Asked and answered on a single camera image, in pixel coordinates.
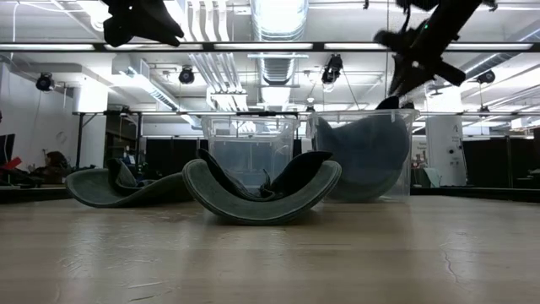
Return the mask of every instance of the computer monitor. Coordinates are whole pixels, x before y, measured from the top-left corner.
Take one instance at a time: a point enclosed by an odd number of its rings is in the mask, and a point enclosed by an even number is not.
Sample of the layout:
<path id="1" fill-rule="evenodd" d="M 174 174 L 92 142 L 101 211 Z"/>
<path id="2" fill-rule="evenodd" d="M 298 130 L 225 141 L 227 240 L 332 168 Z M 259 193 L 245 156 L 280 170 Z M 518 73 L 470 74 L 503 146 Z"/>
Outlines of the computer monitor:
<path id="1" fill-rule="evenodd" d="M 7 164 L 12 157 L 15 134 L 0 135 L 0 166 Z"/>

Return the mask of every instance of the ceiling-mounted camera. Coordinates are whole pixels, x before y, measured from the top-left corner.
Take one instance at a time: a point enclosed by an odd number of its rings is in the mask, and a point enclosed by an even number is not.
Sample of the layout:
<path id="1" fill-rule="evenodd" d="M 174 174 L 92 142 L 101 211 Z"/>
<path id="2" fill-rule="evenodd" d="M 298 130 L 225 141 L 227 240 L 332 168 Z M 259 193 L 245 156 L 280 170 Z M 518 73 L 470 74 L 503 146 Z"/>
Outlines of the ceiling-mounted camera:
<path id="1" fill-rule="evenodd" d="M 192 84 L 195 81 L 195 75 L 193 74 L 193 67 L 185 65 L 182 67 L 180 76 L 178 76 L 181 84 Z"/>
<path id="2" fill-rule="evenodd" d="M 492 70 L 489 70 L 486 73 L 475 78 L 479 84 L 492 84 L 495 81 L 495 73 Z"/>
<path id="3" fill-rule="evenodd" d="M 41 76 L 35 82 L 35 87 L 43 92 L 54 90 L 54 80 L 51 73 L 41 73 Z"/>
<path id="4" fill-rule="evenodd" d="M 324 67 L 324 73 L 322 74 L 322 83 L 323 84 L 333 84 L 338 80 L 340 70 L 343 69 L 343 60 L 339 54 L 332 54 L 330 61 Z"/>

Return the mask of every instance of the wooden table surface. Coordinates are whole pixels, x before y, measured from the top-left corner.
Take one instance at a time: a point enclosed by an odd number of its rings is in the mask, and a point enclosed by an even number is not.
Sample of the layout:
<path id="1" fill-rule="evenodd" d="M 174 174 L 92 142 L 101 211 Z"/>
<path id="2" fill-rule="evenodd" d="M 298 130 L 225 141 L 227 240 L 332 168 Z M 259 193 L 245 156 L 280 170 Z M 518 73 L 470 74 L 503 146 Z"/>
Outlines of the wooden table surface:
<path id="1" fill-rule="evenodd" d="M 230 225 L 198 204 L 0 204 L 0 302 L 539 303 L 540 204 L 413 197 Z"/>

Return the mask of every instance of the curved gray felt object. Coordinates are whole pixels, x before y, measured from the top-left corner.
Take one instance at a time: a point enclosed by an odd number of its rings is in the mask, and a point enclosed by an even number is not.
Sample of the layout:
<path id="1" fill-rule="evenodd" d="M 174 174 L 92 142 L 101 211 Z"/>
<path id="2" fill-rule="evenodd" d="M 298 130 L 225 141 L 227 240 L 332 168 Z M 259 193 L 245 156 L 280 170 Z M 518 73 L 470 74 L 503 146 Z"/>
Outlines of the curved gray felt object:
<path id="1" fill-rule="evenodd" d="M 241 224 L 279 225 L 311 209 L 332 191 L 341 176 L 341 166 L 335 161 L 323 162 L 305 187 L 271 202 L 248 201 L 229 193 L 213 178 L 204 160 L 188 162 L 183 173 L 192 196 L 214 214 Z"/>
<path id="2" fill-rule="evenodd" d="M 192 200 L 182 173 L 172 174 L 140 188 L 131 195 L 121 195 L 108 182 L 107 169 L 91 169 L 70 174 L 66 189 L 80 203 L 95 208 L 120 208 L 136 205 Z"/>

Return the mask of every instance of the silver air duct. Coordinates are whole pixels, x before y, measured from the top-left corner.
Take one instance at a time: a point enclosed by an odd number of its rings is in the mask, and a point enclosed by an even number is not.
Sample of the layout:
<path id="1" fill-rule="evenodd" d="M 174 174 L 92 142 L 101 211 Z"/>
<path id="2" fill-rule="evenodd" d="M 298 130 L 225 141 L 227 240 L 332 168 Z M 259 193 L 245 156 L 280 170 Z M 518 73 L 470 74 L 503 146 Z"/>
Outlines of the silver air duct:
<path id="1" fill-rule="evenodd" d="M 540 42 L 540 27 L 538 22 L 535 22 L 535 24 L 530 26 L 529 29 L 525 30 L 525 32 L 527 34 L 515 35 L 515 37 L 511 37 L 509 41 Z M 478 59 L 473 60 L 472 62 L 466 64 L 462 69 L 465 71 L 466 79 L 472 79 L 480 74 L 488 72 L 491 68 L 494 68 L 503 62 L 507 62 L 518 55 L 520 55 L 519 52 L 497 53 L 484 58 L 481 61 L 478 61 Z"/>
<path id="2" fill-rule="evenodd" d="M 253 32 L 257 41 L 300 41 L 302 39 L 309 7 L 308 0 L 251 0 L 250 2 Z M 294 75 L 295 65 L 296 60 L 292 58 L 259 59 L 262 84 L 270 86 L 289 84 Z M 290 88 L 262 88 L 261 94 L 265 102 L 283 105 L 289 100 Z"/>

